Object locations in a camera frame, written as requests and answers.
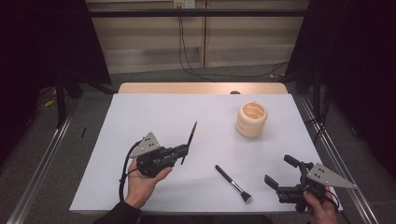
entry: makeup brush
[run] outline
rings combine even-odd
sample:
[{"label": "makeup brush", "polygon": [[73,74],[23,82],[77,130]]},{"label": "makeup brush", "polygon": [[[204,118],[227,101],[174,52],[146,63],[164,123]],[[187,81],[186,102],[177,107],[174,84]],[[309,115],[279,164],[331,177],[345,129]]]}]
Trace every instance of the makeup brush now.
[{"label": "makeup brush", "polygon": [[228,182],[230,182],[231,185],[233,185],[233,187],[236,189],[236,191],[238,191],[238,193],[242,196],[242,199],[244,200],[245,203],[249,203],[251,200],[251,196],[250,194],[244,192],[235,182],[233,182],[233,180],[219,167],[219,166],[215,166],[216,170],[219,171],[219,173],[221,173],[222,176],[224,176],[224,178],[226,180],[228,180]]}]

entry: brush handle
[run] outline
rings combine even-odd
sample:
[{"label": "brush handle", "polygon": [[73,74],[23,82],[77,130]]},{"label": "brush handle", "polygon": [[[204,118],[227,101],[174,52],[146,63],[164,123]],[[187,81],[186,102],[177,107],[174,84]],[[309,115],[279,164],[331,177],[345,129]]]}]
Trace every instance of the brush handle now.
[{"label": "brush handle", "polygon": [[228,182],[233,183],[233,180],[219,166],[216,165],[215,168],[219,171],[219,173],[221,173],[222,176],[224,176],[226,180],[228,180]]}]

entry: black sleeve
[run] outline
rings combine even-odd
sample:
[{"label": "black sleeve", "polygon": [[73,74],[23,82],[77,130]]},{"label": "black sleeve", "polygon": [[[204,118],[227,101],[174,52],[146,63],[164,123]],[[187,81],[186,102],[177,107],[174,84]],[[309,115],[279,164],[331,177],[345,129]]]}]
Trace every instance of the black sleeve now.
[{"label": "black sleeve", "polygon": [[93,224],[133,224],[139,218],[141,210],[128,203],[119,202],[114,208]]}]

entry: white paper sheet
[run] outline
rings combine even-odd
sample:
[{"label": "white paper sheet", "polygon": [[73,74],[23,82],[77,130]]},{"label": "white paper sheet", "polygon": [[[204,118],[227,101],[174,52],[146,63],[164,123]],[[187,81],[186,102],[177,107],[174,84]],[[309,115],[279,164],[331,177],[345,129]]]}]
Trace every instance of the white paper sheet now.
[{"label": "white paper sheet", "polygon": [[[235,129],[239,107],[256,101],[268,112],[262,134],[248,139]],[[161,181],[142,208],[159,214],[261,213],[295,211],[295,204],[279,203],[263,179],[279,186],[295,186],[300,171],[283,161],[286,154],[299,161],[320,162],[297,107],[288,94],[116,94],[91,159],[70,207],[73,212],[108,211],[119,201],[122,166],[130,147],[148,132],[164,147],[186,144],[198,125],[190,154],[183,165]],[[219,165],[244,191],[245,204],[215,169]]]}]

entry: brush tip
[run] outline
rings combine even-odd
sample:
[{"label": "brush tip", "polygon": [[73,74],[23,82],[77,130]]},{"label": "brush tip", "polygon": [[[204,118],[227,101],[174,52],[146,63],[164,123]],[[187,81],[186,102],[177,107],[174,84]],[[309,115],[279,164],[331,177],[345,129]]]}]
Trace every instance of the brush tip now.
[{"label": "brush tip", "polygon": [[250,194],[246,193],[246,192],[242,192],[241,193],[242,198],[244,199],[245,203],[249,203],[251,201],[251,196]]}]

